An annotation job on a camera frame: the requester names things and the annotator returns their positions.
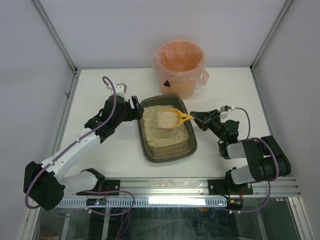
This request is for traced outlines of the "yellow plastic litter scoop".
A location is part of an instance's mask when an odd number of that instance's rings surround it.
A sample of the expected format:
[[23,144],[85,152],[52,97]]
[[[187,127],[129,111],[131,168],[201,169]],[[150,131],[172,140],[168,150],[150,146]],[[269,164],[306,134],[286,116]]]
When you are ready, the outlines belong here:
[[163,109],[156,116],[157,125],[162,129],[175,129],[184,122],[194,120],[190,114],[183,113],[178,109]]

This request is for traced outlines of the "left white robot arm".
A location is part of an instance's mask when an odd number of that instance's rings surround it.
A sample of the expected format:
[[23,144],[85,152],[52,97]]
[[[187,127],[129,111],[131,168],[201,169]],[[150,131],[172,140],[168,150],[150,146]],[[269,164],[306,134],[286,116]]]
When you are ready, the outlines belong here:
[[41,163],[30,162],[25,167],[23,192],[25,205],[32,209],[29,199],[46,211],[54,209],[61,200],[78,193],[97,194],[105,189],[105,176],[93,168],[67,176],[67,172],[89,151],[115,133],[123,122],[140,120],[143,108],[138,98],[111,95],[98,114],[89,119],[80,133],[66,147]]

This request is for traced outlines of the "dark grey litter box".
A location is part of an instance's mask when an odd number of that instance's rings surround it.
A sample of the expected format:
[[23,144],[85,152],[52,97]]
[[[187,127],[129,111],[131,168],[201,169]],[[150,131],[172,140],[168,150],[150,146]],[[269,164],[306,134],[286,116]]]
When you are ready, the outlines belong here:
[[[140,106],[142,108],[152,106],[173,106],[182,113],[188,113],[184,102],[175,94],[165,94],[146,98],[142,100]],[[149,146],[145,133],[145,124],[142,119],[137,121],[137,126],[144,157],[151,163],[166,163],[176,161],[191,156],[197,150],[198,144],[196,135],[192,123],[189,121],[184,124],[189,135],[188,140],[162,147]]]

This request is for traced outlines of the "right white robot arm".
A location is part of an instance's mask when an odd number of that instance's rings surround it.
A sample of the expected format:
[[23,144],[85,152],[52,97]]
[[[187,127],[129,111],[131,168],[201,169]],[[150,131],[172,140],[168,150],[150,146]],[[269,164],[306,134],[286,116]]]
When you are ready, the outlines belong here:
[[240,193],[252,183],[271,182],[291,174],[292,166],[272,135],[239,139],[239,121],[221,118],[231,111],[244,108],[224,105],[212,111],[192,111],[196,125],[202,130],[211,130],[218,137],[218,150],[222,158],[245,159],[246,165],[234,167],[225,173],[224,179],[209,184],[209,189],[219,195]]

